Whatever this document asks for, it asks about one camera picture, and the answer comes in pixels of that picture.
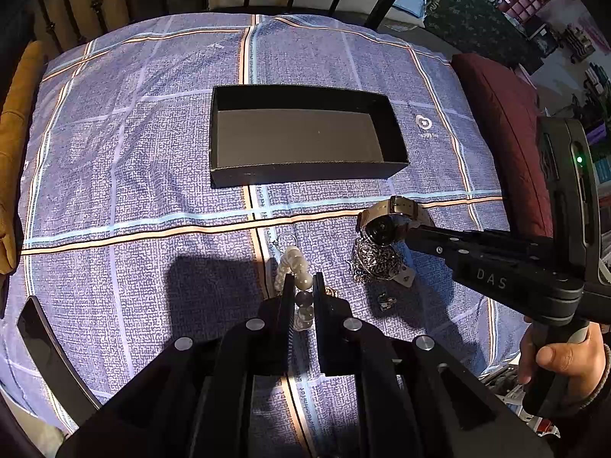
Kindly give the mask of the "right human hand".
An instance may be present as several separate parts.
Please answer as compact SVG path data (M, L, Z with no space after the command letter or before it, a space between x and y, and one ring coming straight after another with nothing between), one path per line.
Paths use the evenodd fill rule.
M581 343L553 343L536 348L533 328L528 327L520 344L518 382L528 385L537 368L544 368L569 379L566 402L583 401L602 380L607 354L601 326L590 323Z

